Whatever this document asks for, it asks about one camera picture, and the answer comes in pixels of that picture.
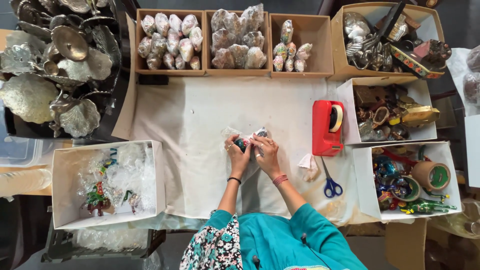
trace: woman's left hand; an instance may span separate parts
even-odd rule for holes
[[[232,163],[230,177],[235,177],[237,179],[241,179],[243,172],[247,168],[250,159],[250,150],[252,149],[252,144],[248,144],[245,153],[242,153],[240,147],[233,143],[239,136],[240,135],[232,135],[225,141],[225,150],[227,150]]]

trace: floral scarf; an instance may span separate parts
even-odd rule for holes
[[[242,270],[237,214],[221,230],[206,226],[183,252],[180,270]]]

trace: brown box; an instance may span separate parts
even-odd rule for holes
[[[145,75],[168,75],[168,76],[203,76],[205,74],[205,66],[204,66],[204,56],[208,49],[205,41],[205,31],[206,28],[203,24],[205,12],[201,10],[157,10],[157,9],[137,9],[137,35],[135,40],[135,50],[138,51],[138,44],[144,37],[146,37],[145,31],[142,28],[142,20],[145,18],[146,15],[150,15],[155,18],[157,13],[163,13],[167,17],[170,17],[171,14],[177,15],[181,20],[185,18],[188,14],[193,14],[197,17],[199,27],[202,29],[202,35],[204,36],[204,40],[202,42],[202,51],[195,52],[195,56],[200,58],[200,70],[192,70],[190,65],[186,63],[185,70],[170,70],[167,69],[165,64],[162,62],[162,66],[158,70],[149,70],[147,67],[146,59],[140,57],[138,53],[135,54],[135,72]]]
[[[310,51],[312,55],[306,60],[307,66],[304,72],[276,72],[272,66],[272,78],[324,78],[333,75],[330,17],[271,13],[269,50],[272,54],[273,48],[280,43],[282,24],[286,20],[292,20],[292,42],[297,49],[305,43],[311,43],[313,44]]]
[[[206,10],[205,11],[205,20],[203,25],[205,25],[204,31],[204,41],[206,41],[205,46],[205,53],[204,53],[204,61],[206,64],[206,72],[209,75],[213,76],[265,76],[272,70],[272,50],[270,49],[270,35],[268,32],[270,31],[268,27],[268,12],[264,12],[264,22],[260,26],[260,31],[262,35],[265,37],[264,47],[262,51],[267,55],[267,62],[261,69],[215,69],[212,65],[212,51],[210,47],[212,45],[212,25],[210,22],[212,21],[212,16],[216,12],[216,10]],[[242,15],[243,11],[228,11],[228,12],[235,12],[238,16]]]
[[[332,46],[335,74],[329,81],[345,81],[354,77],[393,77],[413,76],[412,73],[380,72],[373,70],[358,70],[347,62],[343,33],[343,13],[358,12],[365,16],[371,25],[383,18],[395,3],[369,2],[343,6],[332,19]],[[444,33],[437,11],[429,8],[406,5],[403,12],[420,23],[417,29],[418,37],[423,40],[436,39],[444,41]]]

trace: white box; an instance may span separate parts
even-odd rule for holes
[[[412,97],[416,102],[431,106],[430,93],[428,91],[427,82],[419,80],[416,77],[365,77],[353,78],[346,81],[339,86],[336,91],[338,94],[338,101],[341,101],[344,106],[343,112],[343,144],[389,144],[398,143],[398,141],[382,141],[382,142],[362,142],[357,123],[357,114],[355,112],[355,101],[353,97],[353,86],[387,86],[390,84],[403,85],[408,89],[408,96]],[[437,138],[437,129],[435,122],[426,124],[421,128],[411,127],[410,140],[430,140]]]
[[[378,206],[377,193],[375,190],[375,182],[373,180],[372,168],[372,148],[386,147],[395,145],[427,145],[425,155],[429,156],[432,161],[445,164],[450,169],[451,179],[448,186],[442,190],[442,194],[449,194],[450,198],[445,199],[446,205],[453,205],[457,210],[449,209],[448,213],[432,213],[432,214],[405,214],[397,210],[380,211]],[[431,216],[440,216],[445,214],[460,213],[462,204],[460,201],[460,192],[456,181],[455,168],[450,152],[449,142],[423,142],[423,143],[401,143],[389,144],[374,147],[362,147],[353,149],[353,162],[355,164],[355,174],[357,175],[357,190],[360,200],[360,211],[367,215],[373,216],[383,221],[404,220],[412,218],[425,218]],[[438,198],[428,196],[423,189],[420,190],[420,197],[438,201]]]
[[[77,174],[86,164],[78,161],[82,156],[91,155],[92,150],[118,148],[131,143],[152,144],[156,175],[156,186],[152,187],[156,189],[155,211],[136,214],[129,211],[82,218],[80,212],[82,203],[77,195],[80,186]],[[131,141],[57,149],[53,155],[52,168],[53,226],[55,229],[78,229],[155,217],[166,208],[164,179],[162,144],[157,141]]]

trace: teal kurta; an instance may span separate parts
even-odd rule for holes
[[[221,230],[231,219],[230,213],[218,210],[205,226]],[[238,222],[245,270],[256,270],[254,255],[264,270],[367,270],[340,231],[309,204],[290,220],[251,213],[240,216]],[[301,240],[304,233],[306,245]]]

